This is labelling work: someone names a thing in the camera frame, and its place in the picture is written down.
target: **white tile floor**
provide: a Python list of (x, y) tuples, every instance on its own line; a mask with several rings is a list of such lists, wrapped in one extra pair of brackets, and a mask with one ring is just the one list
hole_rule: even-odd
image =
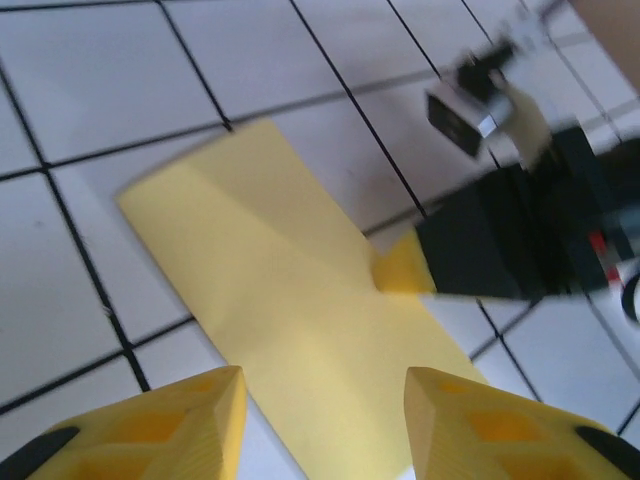
[[(416, 200), (494, 168), (434, 132), (423, 91), (433, 66), (486, 43), (474, 15), (495, 38), (518, 0), (43, 3), (0, 0), (0, 458), (65, 417), (223, 363), (113, 202), (149, 169), (270, 114), (385, 249)], [(561, 47), (531, 82), (594, 145), (631, 135), (637, 94), (584, 24), (567, 11), (551, 34)], [(495, 148), (501, 164), (510, 152)], [(495, 386), (640, 446), (640, 329), (616, 295), (425, 303)], [(240, 479), (304, 477), (254, 404), (244, 445)]]

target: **yellow paper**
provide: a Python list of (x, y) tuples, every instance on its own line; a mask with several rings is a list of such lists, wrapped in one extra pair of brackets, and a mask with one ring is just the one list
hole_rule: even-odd
[(271, 122), (119, 200), (311, 479), (391, 479), (410, 465), (408, 367), (484, 381), (416, 297), (375, 289), (373, 249)]

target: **yellow folded paper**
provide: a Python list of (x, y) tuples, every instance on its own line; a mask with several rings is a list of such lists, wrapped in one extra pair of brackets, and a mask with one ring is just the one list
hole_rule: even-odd
[(416, 297), (377, 291), (373, 249), (271, 122), (185, 155), (119, 202), (311, 479), (410, 466), (408, 367), (484, 381)]

